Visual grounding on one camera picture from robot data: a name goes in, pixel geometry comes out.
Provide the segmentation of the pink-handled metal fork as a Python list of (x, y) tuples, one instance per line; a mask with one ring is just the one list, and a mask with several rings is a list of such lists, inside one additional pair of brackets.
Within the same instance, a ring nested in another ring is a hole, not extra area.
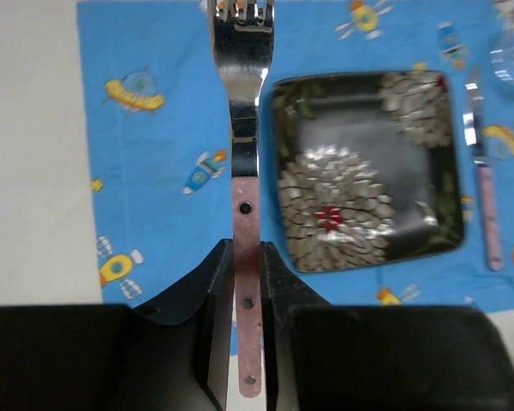
[(262, 387), (259, 109), (272, 65), (274, 3), (210, 1), (207, 13), (229, 106), (239, 391), (254, 398)]

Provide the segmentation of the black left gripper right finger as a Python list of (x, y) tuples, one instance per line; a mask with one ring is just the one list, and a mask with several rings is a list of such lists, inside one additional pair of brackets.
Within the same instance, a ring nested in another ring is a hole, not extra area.
[(335, 306), (260, 246), (269, 410), (514, 410), (514, 365), (467, 306)]

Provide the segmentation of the blue space-print cloth placemat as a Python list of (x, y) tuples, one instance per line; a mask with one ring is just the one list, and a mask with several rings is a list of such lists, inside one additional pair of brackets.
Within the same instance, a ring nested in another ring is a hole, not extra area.
[[(410, 69), (443, 71), (456, 111), (468, 73), (452, 66), (440, 36), (451, 24), (465, 62), (481, 70), (484, 119), (494, 171), (504, 266), (488, 269), (469, 149), (457, 141), (467, 219), (456, 251), (407, 263), (307, 274), (305, 282), (335, 304), (374, 304), (388, 289), (415, 304), (468, 303), (488, 313), (514, 309), (514, 86), (502, 83), (488, 54), (503, 30), (489, 1), (396, 1), (380, 19), (382, 35), (337, 38), (344, 1), (280, 1), (272, 72), (264, 86), (290, 76)], [(125, 277), (105, 285), (107, 303), (137, 306), (195, 268), (232, 235), (230, 176), (187, 194), (203, 153), (230, 146), (227, 98), (212, 61), (204, 9), (194, 1), (83, 2), (77, 7), (98, 260), (139, 254)]]

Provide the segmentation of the black floral square plate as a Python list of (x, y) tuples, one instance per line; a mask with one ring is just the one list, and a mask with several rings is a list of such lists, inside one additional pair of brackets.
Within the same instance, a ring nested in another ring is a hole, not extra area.
[(298, 271), (380, 265), (463, 243), (444, 74), (282, 80), (272, 120), (284, 238)]

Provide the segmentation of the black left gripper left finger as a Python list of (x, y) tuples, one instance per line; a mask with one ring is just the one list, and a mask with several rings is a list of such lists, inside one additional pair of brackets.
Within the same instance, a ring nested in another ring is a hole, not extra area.
[(223, 410), (233, 247), (137, 306), (0, 307), (0, 410)]

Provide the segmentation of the pink-handled table knife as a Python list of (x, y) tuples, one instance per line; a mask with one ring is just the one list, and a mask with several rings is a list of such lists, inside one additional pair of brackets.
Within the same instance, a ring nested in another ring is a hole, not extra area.
[(471, 151), (476, 169), (487, 266), (492, 271), (499, 271), (503, 268), (504, 260), (496, 208), (493, 169), (487, 160), (485, 134), (482, 130), (484, 97), (480, 89), (480, 77), (480, 69), (475, 65), (470, 69), (469, 77), (465, 82), (468, 101), (463, 113), (464, 139), (466, 146)]

